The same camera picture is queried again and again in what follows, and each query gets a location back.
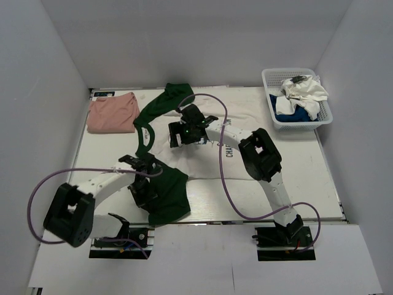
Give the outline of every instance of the clothing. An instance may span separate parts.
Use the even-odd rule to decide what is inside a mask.
[[[327,100],[328,93],[325,88],[315,81],[312,75],[304,75],[305,80],[293,83],[291,79],[282,82],[280,91],[284,96],[278,96],[276,102],[277,115],[292,115],[297,106],[304,108],[311,120],[316,120],[319,113],[319,102]]]
[[[194,104],[198,106],[205,117],[212,115],[224,119],[224,109],[216,100],[206,96],[199,96]],[[228,108],[227,124],[244,130],[260,128],[259,118],[263,114],[260,98],[236,97],[225,100]],[[188,174],[193,179],[220,178],[219,170],[219,142],[207,141],[205,144],[193,143],[181,147],[170,148],[168,124],[180,121],[180,115],[174,111],[156,118],[152,123],[155,130],[155,141],[150,152],[171,167]],[[149,132],[144,130],[144,138],[149,142]],[[230,146],[222,149],[222,160],[225,178],[252,179],[247,173],[239,151]]]
[[[190,212],[190,204],[185,190],[185,183],[189,177],[178,169],[171,168],[158,159],[152,158],[148,153],[142,155],[140,159],[148,161],[149,164],[152,162],[156,164],[156,167],[149,172],[150,174],[158,173],[161,169],[159,166],[163,169],[161,175],[150,178],[150,185],[158,197],[142,207],[149,212],[149,224],[158,226],[171,223]]]
[[[176,109],[179,103],[187,96],[193,94],[189,84],[170,84],[165,87],[165,91],[151,101],[140,113],[139,117],[134,121],[134,126],[138,131],[138,150],[135,154],[140,157],[147,153],[154,144],[155,133],[149,125],[151,121],[161,115]],[[184,104],[194,101],[194,97],[188,99]],[[142,127],[146,128],[150,133],[150,142],[144,145]]]
[[[90,102],[87,131],[91,133],[133,133],[133,122],[139,115],[134,93],[99,97]]]
[[[274,114],[276,116],[277,121],[280,122],[311,122],[311,118],[309,117],[307,111],[300,107],[296,106],[295,112],[292,115],[278,115],[276,113],[276,101],[279,97],[274,95],[270,95],[271,106],[273,107]]]

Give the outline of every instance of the folded pink cloth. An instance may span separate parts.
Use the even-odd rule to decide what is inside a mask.
[[[99,97],[89,106],[87,131],[92,133],[133,133],[134,120],[139,116],[134,93]]]

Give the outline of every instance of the tabletop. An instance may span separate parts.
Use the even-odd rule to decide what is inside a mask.
[[[107,90],[94,90],[93,93],[102,91]],[[260,127],[268,132],[282,156],[282,177],[292,203],[309,202],[313,204],[324,220],[342,218],[337,192],[316,134],[312,131],[276,131],[262,87],[194,87],[193,91],[194,93],[215,95],[224,103],[241,98],[258,104],[263,112],[259,120]],[[135,94],[139,108],[142,110],[159,96],[163,89],[115,90],[115,96],[128,92]],[[74,166],[109,168],[125,154],[134,156],[137,147],[137,133],[92,134],[87,132],[85,128]],[[78,184],[95,175],[88,172],[75,172],[71,175],[70,182]],[[257,181],[228,179],[227,186],[236,206],[246,216],[261,216],[271,211],[265,193]],[[230,206],[220,179],[189,180],[187,182],[187,197],[191,212],[179,222],[242,220]],[[298,206],[297,211],[304,220],[316,219],[313,210],[306,206]],[[116,213],[131,223],[144,224],[148,222],[148,213],[135,205],[126,187],[100,204],[95,212],[99,214]]]

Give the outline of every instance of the white platform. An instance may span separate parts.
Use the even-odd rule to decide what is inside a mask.
[[[122,95],[128,91],[116,91]],[[342,213],[334,183],[328,173],[318,140],[314,132],[279,133],[272,125],[263,88],[193,88],[194,93],[210,93],[225,102],[244,100],[260,104],[263,109],[260,121],[282,155],[284,183],[293,203],[309,202],[319,211],[322,219],[340,219]],[[158,90],[133,90],[140,110],[163,92]],[[137,133],[97,135],[84,132],[75,167],[113,166],[125,154],[134,155],[138,146]],[[77,172],[72,174],[71,183],[77,184],[96,174]],[[227,181],[232,199],[248,216],[261,216],[271,208],[263,190],[255,181]],[[187,183],[191,213],[180,222],[237,221],[241,218],[231,208],[219,179],[198,179]],[[298,206],[303,219],[316,219],[314,212]],[[104,201],[97,213],[117,213],[130,222],[147,223],[147,212],[138,208],[127,188]]]
[[[29,286],[42,295],[381,293],[358,226],[322,226],[315,261],[259,262],[254,232],[246,225],[167,225],[155,230],[147,261],[89,259],[89,242],[41,245]]]

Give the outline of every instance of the white cloth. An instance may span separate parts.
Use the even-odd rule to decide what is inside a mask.
[[[247,98],[237,98],[236,101],[226,102],[228,108],[228,124],[245,130],[254,131],[260,128],[261,123],[258,118],[263,115],[258,100],[247,100]],[[223,121],[224,109],[212,98],[197,97],[195,102],[200,111],[205,115],[217,116],[219,121]],[[219,171],[219,143],[218,141],[206,144],[187,144],[181,147],[169,147],[169,128],[171,122],[178,122],[179,114],[171,111],[156,118],[150,123],[155,133],[155,141],[149,151],[156,158],[166,163],[170,167],[177,168],[187,174],[190,178],[209,179],[220,178]],[[147,130],[144,132],[144,144],[149,142]],[[241,154],[236,149],[229,146],[223,147],[223,167],[225,178],[228,179],[252,179],[243,164]]]
[[[296,105],[303,107],[311,120],[317,119],[321,110],[319,101],[327,100],[328,93],[319,83],[319,77],[313,79],[312,75],[304,75],[307,79],[294,84],[290,79],[282,82],[280,91],[285,93],[277,97],[277,115],[292,115],[296,110]]]

